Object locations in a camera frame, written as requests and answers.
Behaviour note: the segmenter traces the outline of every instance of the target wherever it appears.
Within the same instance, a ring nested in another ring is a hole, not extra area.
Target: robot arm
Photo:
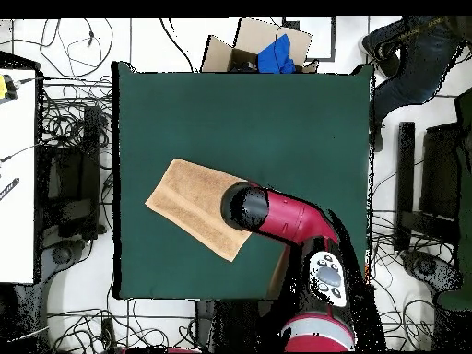
[[[386,350],[373,290],[335,213],[328,219],[316,205],[236,183],[223,195],[221,216],[235,229],[289,246],[282,291],[261,322],[263,345],[284,351]]]

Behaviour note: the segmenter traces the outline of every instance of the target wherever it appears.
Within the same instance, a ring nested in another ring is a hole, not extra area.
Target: towel
[[[225,191],[245,181],[182,159],[174,159],[146,205],[232,262],[251,235],[223,221],[219,207]]]

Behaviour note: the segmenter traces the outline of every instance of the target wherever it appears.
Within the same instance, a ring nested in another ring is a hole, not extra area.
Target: green table surface
[[[230,263],[145,206],[175,158],[334,210],[363,272],[371,66],[352,76],[112,68],[119,83],[121,283],[114,288],[120,298],[267,294],[282,243],[251,235]]]

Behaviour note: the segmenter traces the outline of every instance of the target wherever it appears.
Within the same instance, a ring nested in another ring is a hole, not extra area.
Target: jeans
[[[373,31],[367,36],[367,44],[374,48],[398,33],[412,30],[434,18],[403,17],[396,23]],[[399,107],[422,104],[431,98],[441,86],[445,74],[454,66],[454,55],[459,55],[463,47],[462,39],[444,23],[409,38],[400,48],[398,72],[373,92],[371,125],[380,126],[387,114]]]

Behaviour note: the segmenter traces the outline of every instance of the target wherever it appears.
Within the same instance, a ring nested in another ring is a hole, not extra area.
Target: blue object in box
[[[288,74],[295,72],[295,64],[289,57],[290,40],[287,34],[268,45],[258,56],[260,73]]]

